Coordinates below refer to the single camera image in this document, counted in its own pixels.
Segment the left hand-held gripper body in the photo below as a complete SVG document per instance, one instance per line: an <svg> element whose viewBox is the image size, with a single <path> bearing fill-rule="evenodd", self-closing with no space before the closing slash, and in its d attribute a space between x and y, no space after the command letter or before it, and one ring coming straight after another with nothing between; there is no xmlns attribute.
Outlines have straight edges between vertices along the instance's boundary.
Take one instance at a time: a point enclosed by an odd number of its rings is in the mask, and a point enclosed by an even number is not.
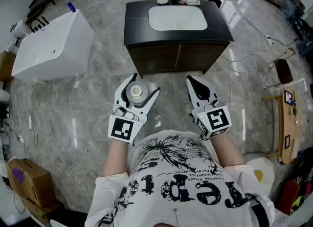
<svg viewBox="0 0 313 227"><path fill-rule="evenodd" d="M133 144L139 131L147 121L148 104L133 105L130 109L115 103L113 114L109 118L108 137L128 144Z"/></svg>

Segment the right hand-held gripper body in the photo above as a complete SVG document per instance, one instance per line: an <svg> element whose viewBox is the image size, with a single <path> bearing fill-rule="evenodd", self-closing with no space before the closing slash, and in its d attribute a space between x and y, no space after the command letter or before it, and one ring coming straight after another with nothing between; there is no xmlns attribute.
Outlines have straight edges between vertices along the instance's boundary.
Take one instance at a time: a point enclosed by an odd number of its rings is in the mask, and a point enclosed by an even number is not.
<svg viewBox="0 0 313 227"><path fill-rule="evenodd" d="M219 99L213 102L192 101L193 123L199 128L202 138L224 134L232 126L228 107Z"/></svg>

